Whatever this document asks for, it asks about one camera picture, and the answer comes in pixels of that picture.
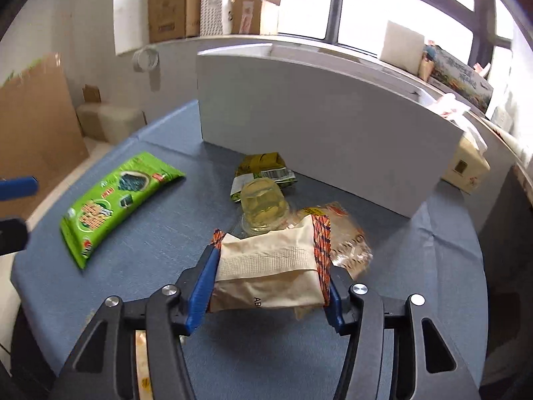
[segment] floor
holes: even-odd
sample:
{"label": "floor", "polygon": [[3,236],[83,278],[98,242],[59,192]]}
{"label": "floor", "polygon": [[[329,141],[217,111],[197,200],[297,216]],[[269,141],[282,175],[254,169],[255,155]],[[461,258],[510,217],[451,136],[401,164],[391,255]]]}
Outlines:
{"label": "floor", "polygon": [[[89,158],[83,161],[74,169],[63,181],[48,194],[43,202],[36,208],[28,221],[28,229],[31,231],[48,209],[59,199],[59,197],[76,182],[93,164],[100,160],[113,146],[111,144],[85,138],[85,145],[89,151]],[[13,326],[20,306],[20,299],[17,291],[10,282],[11,266],[16,253],[7,254],[0,257],[0,344],[7,350],[11,348]],[[11,368],[10,356],[0,349],[0,360],[9,371]]]}

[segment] orange patterned packaging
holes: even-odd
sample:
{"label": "orange patterned packaging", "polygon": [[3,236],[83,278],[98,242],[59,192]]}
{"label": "orange patterned packaging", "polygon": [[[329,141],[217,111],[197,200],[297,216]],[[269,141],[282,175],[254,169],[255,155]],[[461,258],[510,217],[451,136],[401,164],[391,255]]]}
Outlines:
{"label": "orange patterned packaging", "polygon": [[335,266],[345,268],[352,279],[356,279],[372,260],[372,251],[367,244],[362,228],[336,201],[323,206],[307,207],[296,211],[292,215],[289,227],[298,224],[303,217],[310,214],[329,217],[331,224],[329,256],[331,262]]}

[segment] transparent food package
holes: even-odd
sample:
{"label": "transparent food package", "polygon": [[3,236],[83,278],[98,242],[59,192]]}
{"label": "transparent food package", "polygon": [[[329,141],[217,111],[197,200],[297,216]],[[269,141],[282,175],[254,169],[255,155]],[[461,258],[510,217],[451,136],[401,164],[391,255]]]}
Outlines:
{"label": "transparent food package", "polygon": [[356,279],[368,267],[373,257],[362,228],[336,201],[323,206],[307,207],[292,213],[288,226],[294,227],[310,214],[329,217],[331,262],[335,266],[345,268],[352,279]]}
{"label": "transparent food package", "polygon": [[[185,344],[185,337],[180,335],[180,343]],[[150,369],[148,366],[148,344],[146,331],[135,331],[135,366],[137,368],[137,386],[139,400],[154,400]]]}

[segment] white foam box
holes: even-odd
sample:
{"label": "white foam box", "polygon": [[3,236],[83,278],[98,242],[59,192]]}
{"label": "white foam box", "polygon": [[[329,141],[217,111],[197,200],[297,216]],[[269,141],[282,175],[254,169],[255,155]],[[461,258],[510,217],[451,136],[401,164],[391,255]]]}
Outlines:
{"label": "white foam box", "polygon": [[85,136],[119,144],[146,126],[145,114],[137,108],[106,103],[84,103],[76,109]]}
{"label": "white foam box", "polygon": [[356,66],[336,69],[343,58],[313,65],[282,54],[271,44],[198,54],[204,141],[247,155],[277,151],[295,172],[413,216],[463,131],[356,77]]}

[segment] blue handle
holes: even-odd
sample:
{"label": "blue handle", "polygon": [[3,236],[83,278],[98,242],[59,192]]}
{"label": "blue handle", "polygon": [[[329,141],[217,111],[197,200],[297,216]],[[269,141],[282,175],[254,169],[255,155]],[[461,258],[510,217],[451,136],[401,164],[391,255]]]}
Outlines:
{"label": "blue handle", "polygon": [[19,177],[18,179],[0,180],[0,201],[13,200],[14,198],[29,197],[39,189],[37,179],[32,176]]}

